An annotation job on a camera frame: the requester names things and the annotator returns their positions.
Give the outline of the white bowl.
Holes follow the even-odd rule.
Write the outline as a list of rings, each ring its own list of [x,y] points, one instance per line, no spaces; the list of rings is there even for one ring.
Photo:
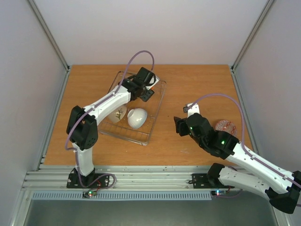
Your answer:
[[[147,119],[147,112],[142,108],[131,109],[127,114],[127,121],[131,128],[140,128]]]
[[[160,78],[158,76],[153,77],[150,81],[150,85],[148,86],[148,90],[153,90],[159,82]]]

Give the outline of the chrome wire dish rack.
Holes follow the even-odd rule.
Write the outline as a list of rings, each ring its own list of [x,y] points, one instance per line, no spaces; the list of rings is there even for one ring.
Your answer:
[[[106,134],[140,145],[147,145],[166,90],[166,82],[157,79],[151,88],[153,96],[147,102],[140,98],[124,104],[110,113],[98,126]]]

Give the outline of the floral cream bowl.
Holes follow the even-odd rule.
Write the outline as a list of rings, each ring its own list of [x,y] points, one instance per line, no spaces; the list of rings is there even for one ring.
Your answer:
[[[121,121],[124,116],[127,113],[127,106],[126,105],[121,105],[118,108],[116,108],[115,110],[113,110],[108,116],[107,118],[112,122],[112,123],[118,123],[119,121]]]

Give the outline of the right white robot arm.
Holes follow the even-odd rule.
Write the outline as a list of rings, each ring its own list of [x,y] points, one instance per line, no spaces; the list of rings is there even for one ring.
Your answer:
[[[198,113],[187,118],[174,117],[176,133],[190,136],[197,145],[214,157],[243,167],[249,173],[239,173],[215,163],[207,173],[211,186],[233,186],[264,197],[276,209],[293,214],[301,193],[300,171],[290,172],[257,155],[238,138],[215,130]]]

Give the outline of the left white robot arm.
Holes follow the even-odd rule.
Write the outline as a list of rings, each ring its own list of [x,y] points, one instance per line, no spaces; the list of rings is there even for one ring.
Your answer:
[[[83,108],[77,105],[71,110],[66,132],[72,147],[65,144],[65,148],[76,153],[76,166],[80,173],[78,182],[83,187],[90,187],[95,181],[91,173],[94,170],[92,149],[98,140],[100,122],[113,110],[138,98],[147,102],[154,94],[152,88],[160,81],[158,76],[144,67],[137,74],[127,78],[125,75],[117,86],[99,100]]]

